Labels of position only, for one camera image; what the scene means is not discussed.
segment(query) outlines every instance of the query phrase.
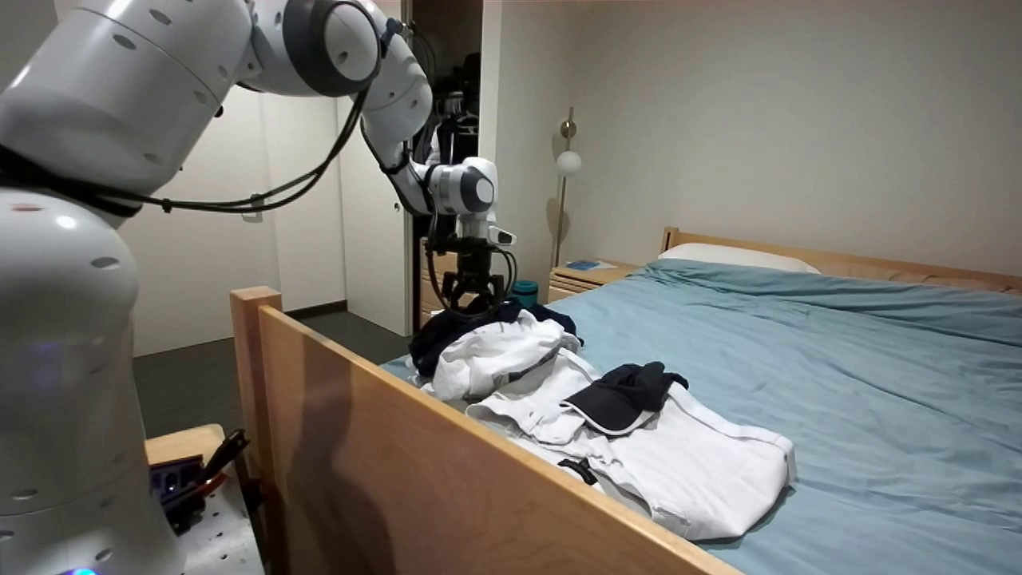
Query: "light blue bedsheet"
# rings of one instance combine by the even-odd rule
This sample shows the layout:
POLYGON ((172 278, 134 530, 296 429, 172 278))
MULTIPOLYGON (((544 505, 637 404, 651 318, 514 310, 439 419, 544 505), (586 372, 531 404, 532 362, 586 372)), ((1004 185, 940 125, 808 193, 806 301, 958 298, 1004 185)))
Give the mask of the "light blue bedsheet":
POLYGON ((1022 573, 1022 298, 654 263, 558 301, 586 356, 664 362, 794 442, 743 573, 1022 573))

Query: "pile of laundry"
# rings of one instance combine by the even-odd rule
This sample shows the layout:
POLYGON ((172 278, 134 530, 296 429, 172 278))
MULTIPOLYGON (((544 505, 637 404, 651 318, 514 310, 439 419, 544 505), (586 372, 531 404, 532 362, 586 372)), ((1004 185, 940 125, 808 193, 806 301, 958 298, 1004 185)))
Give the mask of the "pile of laundry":
POLYGON ((791 442, 704 404, 662 362, 597 372, 545 307, 440 313, 411 340, 427 394, 690 540, 749 533, 794 478, 791 442))

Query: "wooden bed frame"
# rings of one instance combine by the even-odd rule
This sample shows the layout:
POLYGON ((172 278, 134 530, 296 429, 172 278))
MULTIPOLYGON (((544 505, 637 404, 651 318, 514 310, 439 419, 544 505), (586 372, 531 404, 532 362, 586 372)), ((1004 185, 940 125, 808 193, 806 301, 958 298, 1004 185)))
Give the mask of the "wooden bed frame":
MULTIPOLYGON (((1022 295, 1022 278, 825 256, 668 230, 664 246, 729 243, 825 272, 1022 295)), ((487 431, 384 367, 234 289, 235 378, 273 575, 735 573, 654 521, 487 431)))

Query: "floor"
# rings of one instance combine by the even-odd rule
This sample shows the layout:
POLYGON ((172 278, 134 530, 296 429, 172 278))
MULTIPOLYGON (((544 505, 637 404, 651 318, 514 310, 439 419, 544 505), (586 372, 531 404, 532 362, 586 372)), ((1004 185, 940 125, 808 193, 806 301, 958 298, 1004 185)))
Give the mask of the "floor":
MULTIPOLYGON (((301 313, 296 318, 377 365, 409 350, 409 339, 346 310, 301 313)), ((207 421, 217 421, 226 431, 240 425, 231 339, 145 355, 134 362, 134 380, 147 435, 207 421)))

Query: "lamp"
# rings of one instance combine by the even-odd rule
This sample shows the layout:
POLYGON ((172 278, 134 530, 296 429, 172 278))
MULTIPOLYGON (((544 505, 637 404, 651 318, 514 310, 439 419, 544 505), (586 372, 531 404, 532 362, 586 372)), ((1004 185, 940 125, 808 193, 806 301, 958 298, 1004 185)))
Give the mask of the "lamp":
POLYGON ((581 157, 577 157, 577 151, 571 151, 575 135, 577 135, 577 125, 575 125, 575 105, 571 105, 570 117, 563 117, 563 125, 558 125, 558 138, 564 140, 564 147, 557 157, 557 172, 563 174, 563 199, 557 203, 554 265, 563 263, 570 180, 581 170, 581 157))

